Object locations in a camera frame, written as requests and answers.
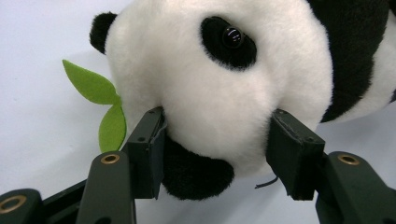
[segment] black fur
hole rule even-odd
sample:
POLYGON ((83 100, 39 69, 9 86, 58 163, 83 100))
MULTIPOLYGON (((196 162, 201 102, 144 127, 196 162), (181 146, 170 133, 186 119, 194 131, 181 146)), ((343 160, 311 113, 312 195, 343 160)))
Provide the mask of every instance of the black fur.
POLYGON ((388 19, 386 0, 308 0, 326 27, 333 64, 332 105, 322 122, 338 118, 370 87, 373 55, 388 19))
POLYGON ((223 42, 224 31, 230 23, 219 17, 206 18, 201 24, 202 43, 208 56, 220 65, 241 71, 256 62, 257 49, 247 35, 238 48, 230 48, 223 42))
POLYGON ((91 45, 99 50, 101 53, 105 53, 105 45, 108 29, 116 19, 117 14, 107 12, 97 15, 92 22, 92 28, 90 32, 91 45))
POLYGON ((233 167, 226 161, 198 156, 169 137, 163 152, 163 185, 180 200, 218 196, 233 182, 233 167))
POLYGON ((393 92, 392 99, 390 99, 390 102, 393 103, 396 101, 396 90, 393 92))
POLYGON ((393 14, 396 16, 396 0, 389 0, 389 8, 392 10, 393 14))

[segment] white fur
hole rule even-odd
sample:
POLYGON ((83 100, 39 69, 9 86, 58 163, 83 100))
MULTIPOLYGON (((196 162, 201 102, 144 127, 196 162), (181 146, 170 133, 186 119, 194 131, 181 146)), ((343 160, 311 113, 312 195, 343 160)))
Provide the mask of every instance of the white fur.
POLYGON ((128 133, 161 105, 171 138, 226 160, 237 175, 265 166, 276 108, 315 129, 330 104, 327 36, 305 0, 135 0, 112 24, 106 54, 128 133), (212 16, 255 41, 257 62, 246 71, 230 71, 205 54, 200 26, 212 16))
POLYGON ((375 53, 370 89, 362 99, 336 121, 356 119, 388 105, 396 90, 396 18, 389 13, 384 39, 375 53))

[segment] black wire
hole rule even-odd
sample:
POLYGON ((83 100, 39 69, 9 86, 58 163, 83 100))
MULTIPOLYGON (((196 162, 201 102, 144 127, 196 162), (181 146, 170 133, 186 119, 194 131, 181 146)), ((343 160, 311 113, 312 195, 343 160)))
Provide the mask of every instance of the black wire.
POLYGON ((269 181, 269 182, 267 182, 267 183, 263 183, 263 184, 260 184, 260 185, 256 185, 256 188, 254 188, 254 189, 260 189, 260 188, 263 188, 263 187, 267 187, 267 186, 269 186, 269 185, 274 184, 277 180, 278 180, 278 177, 275 177, 275 179, 273 179, 273 180, 271 180, 271 181, 269 181))

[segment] panda head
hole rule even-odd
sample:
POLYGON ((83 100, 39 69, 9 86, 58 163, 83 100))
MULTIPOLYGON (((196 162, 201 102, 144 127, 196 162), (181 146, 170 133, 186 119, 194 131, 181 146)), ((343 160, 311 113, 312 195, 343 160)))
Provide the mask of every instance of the panda head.
POLYGON ((91 41, 108 58, 128 133, 163 107, 163 184, 179 199, 268 170, 277 108, 315 129, 330 104, 327 36, 305 0, 135 0, 99 15, 91 41))

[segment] plastic eye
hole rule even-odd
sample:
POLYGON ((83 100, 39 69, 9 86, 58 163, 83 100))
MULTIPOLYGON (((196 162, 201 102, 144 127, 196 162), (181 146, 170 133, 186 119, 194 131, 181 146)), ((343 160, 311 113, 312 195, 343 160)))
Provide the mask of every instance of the plastic eye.
POLYGON ((237 28, 229 26, 223 32, 222 42, 227 48, 237 49, 244 43, 244 37, 237 28))

